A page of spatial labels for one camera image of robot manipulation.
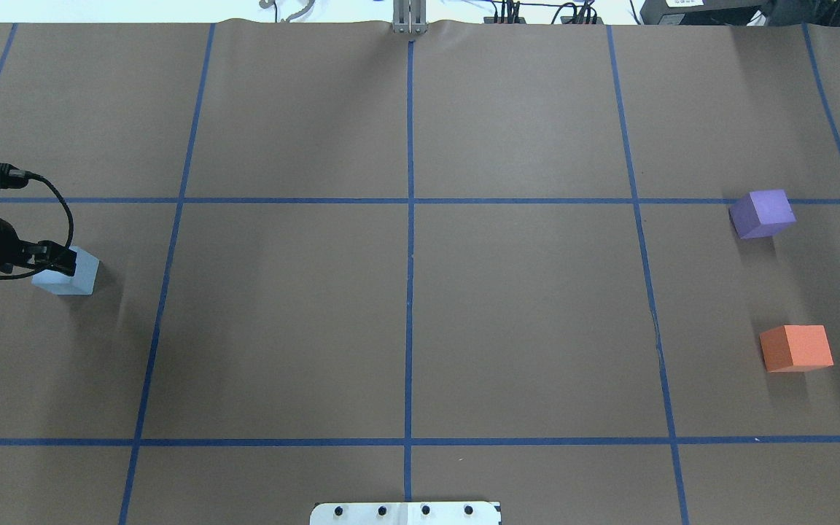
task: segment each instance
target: light blue cube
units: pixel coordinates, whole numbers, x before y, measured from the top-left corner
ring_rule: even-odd
[[[96,285],[96,270],[99,269],[99,259],[91,256],[79,246],[70,246],[77,253],[77,272],[70,278],[63,273],[44,270],[32,276],[31,283],[41,289],[46,289],[54,295],[93,295]]]

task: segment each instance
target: cable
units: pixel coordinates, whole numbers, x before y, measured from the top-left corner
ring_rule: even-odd
[[[35,173],[27,173],[28,179],[37,180],[38,182],[44,183],[44,186],[47,186],[47,189],[50,189],[50,192],[57,197],[57,202],[63,206],[63,212],[67,215],[67,242],[63,245],[64,250],[70,250],[70,245],[73,243],[73,232],[74,232],[74,223],[73,223],[73,213],[70,212],[70,206],[67,206],[66,200],[63,199],[63,195],[57,191],[57,188],[54,187],[53,184],[50,183],[50,180],[44,179],[43,176],[37,175]],[[56,265],[57,259],[60,257],[55,257],[53,262],[49,265],[43,265],[39,268],[35,268],[30,272],[19,273],[16,276],[0,276],[0,281],[13,281],[18,279],[26,279],[30,278],[30,276],[36,276],[38,273],[43,272],[44,270],[49,270],[51,267]]]
[[[598,15],[596,10],[594,10],[594,7],[592,7],[592,4],[594,4],[594,0],[586,0],[581,9],[579,9],[579,13],[577,13],[576,16],[569,21],[569,23],[584,24],[585,26],[592,24],[593,14],[594,16]]]
[[[480,2],[489,2],[491,0],[478,0]],[[515,5],[520,4],[521,6],[531,6],[531,7],[559,7],[559,4],[533,4],[528,2],[514,2]]]
[[[634,21],[636,21],[638,26],[643,26],[643,23],[640,23],[640,19],[637,17],[637,10],[634,9],[634,0],[627,0],[631,3],[631,16],[634,17]]]
[[[313,4],[315,4],[315,3],[316,3],[316,0],[307,0],[306,6],[303,6],[303,9],[297,11],[296,13],[290,15],[289,17],[286,17],[286,19],[284,19],[284,21],[291,21],[291,20],[299,19],[301,16],[310,12],[310,9],[313,9]]]
[[[831,3],[831,16],[829,17],[829,23],[825,24],[826,26],[833,27],[831,24],[834,23],[834,16],[838,14],[838,9],[840,9],[840,2],[838,0],[834,0],[834,2]]]
[[[573,4],[572,2],[567,2],[567,3],[562,4],[562,6],[560,6],[559,9],[556,10],[556,14],[554,14],[553,19],[550,20],[550,26],[552,26],[554,23],[556,23],[556,17],[558,17],[560,11],[562,11],[563,9],[566,9],[566,7],[572,7],[572,17],[576,18],[576,10],[579,9],[579,6],[576,6],[576,4]]]
[[[271,7],[274,8],[274,23],[277,23],[277,0],[259,0],[259,6],[261,9],[270,9]]]

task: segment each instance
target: black cable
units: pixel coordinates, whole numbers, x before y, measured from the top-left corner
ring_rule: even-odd
[[[559,7],[559,4],[533,4],[529,2],[516,2],[514,4],[520,4],[521,6],[531,6],[531,7]]]
[[[583,20],[586,19],[586,10],[589,6],[591,6],[591,2],[583,2],[583,6],[579,7],[579,12],[576,13],[576,16],[572,17],[569,23],[583,23]]]
[[[834,16],[838,14],[838,9],[840,9],[840,2],[838,0],[834,0],[834,2],[831,3],[831,16],[829,17],[829,23],[825,24],[826,26],[833,27],[831,24],[834,23]]]
[[[640,19],[637,17],[637,10],[634,9],[634,0],[627,0],[631,3],[631,16],[634,17],[634,21],[636,21],[638,26],[643,26],[643,23],[640,23]]]
[[[70,206],[67,206],[66,200],[63,199],[63,195],[57,191],[57,188],[54,187],[53,184],[50,183],[50,180],[44,179],[43,176],[37,175],[35,173],[27,173],[26,175],[28,179],[37,180],[38,182],[44,183],[44,186],[50,189],[50,192],[57,197],[57,202],[63,206],[63,212],[67,215],[67,242],[63,245],[64,250],[70,250],[70,245],[73,243],[73,232],[74,232],[74,223],[73,223],[73,213],[70,212]],[[60,259],[60,256],[54,257],[54,260],[49,265],[43,265],[39,268],[35,268],[30,272],[19,273],[16,276],[0,276],[0,281],[13,281],[18,279],[26,279],[30,278],[30,276],[36,276],[38,273],[43,272],[44,270],[49,270],[56,265],[57,260]]]
[[[567,3],[562,4],[562,6],[560,6],[559,9],[556,10],[556,14],[554,14],[553,19],[550,20],[550,26],[552,26],[554,23],[556,23],[556,17],[558,17],[559,13],[563,9],[566,9],[566,7],[572,7],[572,17],[576,18],[576,10],[579,9],[579,6],[576,6],[576,4],[573,4],[572,2],[567,2]]]
[[[271,7],[274,8],[274,23],[277,23],[277,0],[260,0],[259,6],[261,9],[270,9]]]
[[[576,17],[576,20],[573,21],[573,23],[580,23],[585,26],[590,26],[594,23],[594,19],[598,17],[598,11],[594,10],[592,4],[594,4],[594,0],[586,0],[583,4],[583,8],[580,9],[579,16]]]

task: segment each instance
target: foam block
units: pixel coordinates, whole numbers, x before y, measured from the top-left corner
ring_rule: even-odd
[[[99,269],[99,259],[91,256],[79,246],[70,246],[77,253],[77,272],[70,278],[63,273],[44,270],[32,276],[31,283],[38,288],[46,289],[54,295],[93,295],[96,285],[96,271]]]
[[[808,372],[834,365],[825,327],[787,324],[761,333],[767,372]]]
[[[731,206],[731,220],[742,239],[774,236],[796,224],[784,190],[750,192]]]

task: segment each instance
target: wire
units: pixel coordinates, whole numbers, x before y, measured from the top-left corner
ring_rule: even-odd
[[[307,0],[306,6],[303,6],[303,9],[297,11],[296,13],[290,15],[289,17],[286,17],[286,19],[284,19],[284,21],[291,21],[291,20],[299,19],[301,16],[310,12],[310,9],[313,9],[313,4],[315,4],[315,3],[316,3],[316,0]]]
[[[514,0],[501,0],[501,17],[497,17],[497,11],[494,13],[494,23],[520,23],[521,22],[521,3],[514,2]]]
[[[67,215],[67,242],[64,243],[63,249],[64,253],[66,250],[70,250],[70,245],[73,243],[73,232],[74,232],[74,223],[73,223],[73,213],[70,212],[70,206],[67,206],[66,200],[63,199],[63,195],[57,191],[57,188],[54,187],[53,184],[50,183],[50,180],[44,179],[43,176],[37,175],[35,173],[27,173],[28,179],[37,180],[38,182],[44,183],[44,186],[47,186],[47,189],[50,189],[50,192],[57,197],[57,202],[63,206],[63,212]],[[30,276],[36,276],[38,273],[43,272],[44,270],[49,270],[53,268],[54,265],[57,263],[57,259],[60,257],[54,257],[54,260],[49,263],[49,265],[43,265],[39,268],[35,268],[30,272],[19,273],[16,276],[0,276],[0,281],[14,281],[18,279],[26,279],[30,278]]]
[[[825,24],[826,26],[833,27],[831,24],[834,23],[834,16],[838,14],[838,9],[840,9],[840,2],[838,0],[834,0],[834,2],[831,3],[831,16],[829,17],[829,23]]]
[[[577,13],[576,16],[569,21],[569,23],[579,23],[584,24],[585,26],[593,24],[594,19],[598,17],[598,11],[594,10],[592,4],[594,4],[594,0],[586,0],[581,9],[579,9],[579,13]]]
[[[553,19],[550,20],[550,26],[552,26],[554,23],[556,23],[556,17],[558,17],[560,11],[562,11],[563,9],[566,9],[566,7],[572,7],[572,17],[576,18],[576,10],[579,9],[579,6],[576,6],[576,4],[573,4],[572,2],[567,2],[567,3],[562,4],[562,6],[560,6],[559,9],[556,10],[556,14],[554,14]]]
[[[627,0],[631,3],[631,16],[634,17],[634,21],[636,21],[638,26],[643,26],[643,23],[640,23],[640,19],[637,17],[637,10],[634,8],[634,0]]]
[[[489,1],[491,1],[491,0],[478,0],[478,1],[481,1],[481,2],[489,2]],[[520,4],[521,6],[531,6],[531,7],[559,7],[559,4],[533,4],[533,3],[528,3],[528,2],[514,2],[514,4],[515,4],[516,6],[517,6],[517,4]]]
[[[274,8],[274,23],[277,23],[277,0],[259,0],[259,6],[261,9],[270,9],[271,7]]]

